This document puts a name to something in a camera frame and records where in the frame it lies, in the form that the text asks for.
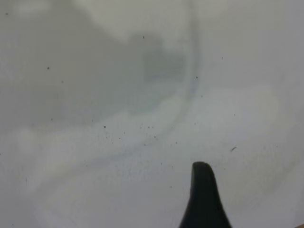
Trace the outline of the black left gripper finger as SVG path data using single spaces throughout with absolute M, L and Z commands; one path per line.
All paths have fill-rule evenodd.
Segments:
M 230 228 L 221 203 L 211 166 L 197 161 L 192 165 L 190 199 L 180 223 L 181 228 Z

